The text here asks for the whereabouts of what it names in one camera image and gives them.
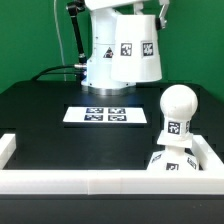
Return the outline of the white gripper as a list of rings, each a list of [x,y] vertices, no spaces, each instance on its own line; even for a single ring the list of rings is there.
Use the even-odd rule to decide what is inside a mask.
[[[90,10],[97,10],[102,8],[109,8],[109,7],[117,7],[117,6],[124,6],[133,4],[133,10],[135,15],[142,15],[144,5],[142,2],[148,0],[84,0],[85,5]],[[161,30],[166,27],[166,13],[169,8],[170,0],[158,0],[161,6],[161,11],[159,16],[156,18],[156,29]]]

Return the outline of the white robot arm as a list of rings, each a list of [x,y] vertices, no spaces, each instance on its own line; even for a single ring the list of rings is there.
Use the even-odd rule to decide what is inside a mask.
[[[84,0],[92,23],[92,55],[85,89],[115,95],[138,83],[162,78],[157,31],[166,26],[169,0],[159,15],[142,12],[147,0]]]

